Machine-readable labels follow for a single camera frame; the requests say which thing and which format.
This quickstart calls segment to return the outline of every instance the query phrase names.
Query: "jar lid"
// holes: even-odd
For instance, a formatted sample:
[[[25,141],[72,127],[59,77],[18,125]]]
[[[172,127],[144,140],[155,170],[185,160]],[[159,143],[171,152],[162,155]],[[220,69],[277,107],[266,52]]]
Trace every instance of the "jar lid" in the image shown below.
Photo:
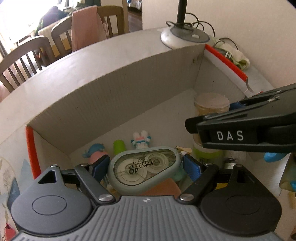
[[[206,92],[195,97],[194,103],[210,109],[222,109],[229,106],[229,100],[218,93]]]

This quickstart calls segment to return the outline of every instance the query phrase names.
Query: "floor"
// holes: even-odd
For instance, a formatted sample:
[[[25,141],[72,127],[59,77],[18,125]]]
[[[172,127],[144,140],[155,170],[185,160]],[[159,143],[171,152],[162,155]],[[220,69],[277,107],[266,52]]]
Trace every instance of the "floor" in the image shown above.
[[[136,8],[128,8],[128,26],[130,32],[142,30],[142,14]]]

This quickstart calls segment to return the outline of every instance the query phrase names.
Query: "gray ribbed plate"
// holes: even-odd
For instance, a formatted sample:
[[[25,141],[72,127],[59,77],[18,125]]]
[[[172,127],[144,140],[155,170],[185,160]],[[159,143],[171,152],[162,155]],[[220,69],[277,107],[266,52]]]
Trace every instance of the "gray ribbed plate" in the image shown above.
[[[198,209],[181,205],[173,196],[122,196],[113,205],[101,206],[91,220],[76,231],[52,238],[20,233],[15,241],[280,241],[274,233],[235,237],[207,223]]]

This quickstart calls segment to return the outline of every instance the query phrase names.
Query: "black pole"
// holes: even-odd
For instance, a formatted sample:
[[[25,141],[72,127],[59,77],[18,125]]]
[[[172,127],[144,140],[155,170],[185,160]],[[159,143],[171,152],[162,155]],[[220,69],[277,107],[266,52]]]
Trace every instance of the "black pole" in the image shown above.
[[[184,23],[187,0],[179,0],[177,23]]]

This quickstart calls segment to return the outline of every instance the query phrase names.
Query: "rabbit figurine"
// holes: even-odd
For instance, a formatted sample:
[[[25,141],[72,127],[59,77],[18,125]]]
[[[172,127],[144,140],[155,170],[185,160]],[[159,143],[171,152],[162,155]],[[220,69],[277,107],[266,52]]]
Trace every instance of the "rabbit figurine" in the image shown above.
[[[133,134],[133,140],[131,143],[134,145],[136,149],[144,149],[148,148],[151,137],[148,135],[147,131],[142,131],[141,135],[138,132]]]

